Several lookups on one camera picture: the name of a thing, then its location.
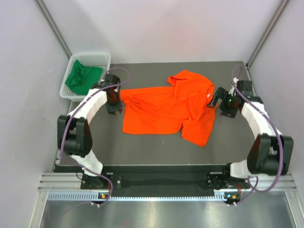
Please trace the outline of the orange t shirt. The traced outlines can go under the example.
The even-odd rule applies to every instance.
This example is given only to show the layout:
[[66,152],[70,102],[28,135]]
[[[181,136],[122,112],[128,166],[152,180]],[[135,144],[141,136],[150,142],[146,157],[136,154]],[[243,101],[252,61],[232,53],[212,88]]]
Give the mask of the orange t shirt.
[[204,147],[216,109],[208,108],[215,89],[206,77],[183,70],[167,79],[169,86],[124,89],[123,133],[174,134]]

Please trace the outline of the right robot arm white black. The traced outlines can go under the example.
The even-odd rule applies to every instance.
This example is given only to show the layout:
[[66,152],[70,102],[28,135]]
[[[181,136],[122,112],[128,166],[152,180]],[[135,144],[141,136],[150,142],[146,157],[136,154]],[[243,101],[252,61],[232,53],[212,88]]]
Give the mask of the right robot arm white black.
[[265,192],[271,190],[285,175],[289,168],[294,141],[284,136],[271,122],[262,99],[254,95],[252,82],[233,78],[230,91],[219,87],[208,108],[219,104],[221,114],[234,118],[238,112],[246,119],[255,141],[247,158],[243,161],[228,163],[222,173],[222,183],[233,188],[239,181],[255,177],[256,180],[274,177],[273,183]]

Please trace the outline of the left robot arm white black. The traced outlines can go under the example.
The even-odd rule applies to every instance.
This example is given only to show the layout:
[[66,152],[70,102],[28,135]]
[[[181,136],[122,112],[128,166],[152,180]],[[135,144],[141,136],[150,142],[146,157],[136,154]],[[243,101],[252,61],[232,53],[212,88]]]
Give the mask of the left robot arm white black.
[[92,189],[109,187],[110,183],[104,165],[93,152],[89,125],[103,106],[109,114],[123,111],[119,94],[121,84],[118,76],[106,74],[103,81],[91,86],[87,96],[73,111],[57,119],[58,149],[77,162],[83,170],[82,181]]

